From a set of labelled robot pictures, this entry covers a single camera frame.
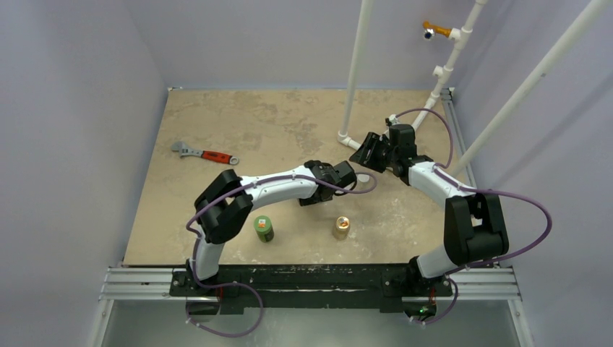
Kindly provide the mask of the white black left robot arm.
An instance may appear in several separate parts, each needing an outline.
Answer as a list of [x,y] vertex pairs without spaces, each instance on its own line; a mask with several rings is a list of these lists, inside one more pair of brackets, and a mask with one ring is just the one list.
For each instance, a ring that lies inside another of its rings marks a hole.
[[336,165],[309,160],[264,176],[223,171],[196,199],[196,213],[187,223],[187,229],[197,235],[188,287],[199,296],[213,291],[223,248],[239,234],[251,212],[286,200],[297,200],[300,206],[331,201],[356,184],[357,173],[346,160]]

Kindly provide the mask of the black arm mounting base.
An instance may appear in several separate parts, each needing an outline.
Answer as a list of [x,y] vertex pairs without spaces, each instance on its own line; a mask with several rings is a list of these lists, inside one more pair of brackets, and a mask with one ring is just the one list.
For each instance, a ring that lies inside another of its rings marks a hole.
[[220,313],[246,308],[377,309],[432,317],[436,300],[449,299],[449,280],[423,279],[407,263],[329,265],[221,265],[196,281],[189,268],[172,273],[169,293],[190,301],[217,299]]

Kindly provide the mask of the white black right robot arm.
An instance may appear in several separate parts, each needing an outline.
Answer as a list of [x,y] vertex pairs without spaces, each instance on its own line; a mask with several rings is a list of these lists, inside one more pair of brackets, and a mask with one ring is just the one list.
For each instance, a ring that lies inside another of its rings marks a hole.
[[423,192],[445,212],[442,244],[409,262],[406,285],[411,292],[423,294],[435,278],[451,270],[507,254],[509,240],[499,196],[473,192],[438,171],[429,156],[417,153],[412,126],[392,125],[387,135],[368,133],[350,160],[380,173],[391,169],[404,184]]

